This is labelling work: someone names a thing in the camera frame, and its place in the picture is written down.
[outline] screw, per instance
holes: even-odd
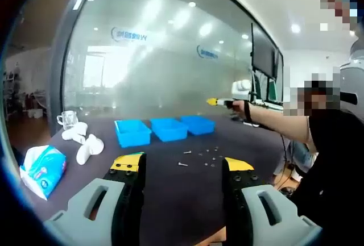
[[[239,175],[236,175],[236,176],[234,177],[234,181],[235,181],[235,182],[239,182],[239,181],[241,181],[241,177],[240,177]]]

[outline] wrist strap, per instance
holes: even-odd
[[[251,120],[249,101],[248,100],[244,100],[244,114],[245,114],[246,120],[248,122],[252,123],[253,120]]]

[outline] dark table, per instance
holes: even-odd
[[[40,219],[46,220],[57,211],[66,210],[68,200],[89,182],[102,178],[115,158],[144,151],[147,153],[147,172],[140,223],[141,245],[198,243],[224,226],[223,158],[248,162],[260,178],[267,181],[284,153],[282,138],[276,132],[246,126],[230,120],[228,116],[209,118],[216,122],[213,134],[189,134],[185,140],[169,143],[161,142],[152,134],[150,145],[124,149],[118,144],[114,119],[84,120],[89,125],[88,134],[93,133],[104,141],[104,151],[91,156],[85,165],[79,165],[76,153],[80,145],[64,141],[61,138],[63,130],[59,131],[49,145],[67,157],[67,169],[62,179],[48,201],[24,186],[26,195]],[[214,151],[216,146],[219,147],[217,152]],[[188,167],[178,166],[178,162],[188,164]]]

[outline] blue plastic bin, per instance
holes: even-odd
[[[215,122],[201,116],[181,116],[182,123],[194,135],[210,134],[215,129]]]
[[[152,130],[163,142],[187,138],[187,126],[174,118],[150,119]]]
[[[117,120],[115,131],[122,148],[150,144],[152,131],[140,120]]]

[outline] tissue package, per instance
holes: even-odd
[[[27,151],[20,176],[35,194],[48,199],[66,167],[66,157],[58,149],[45,145]]]

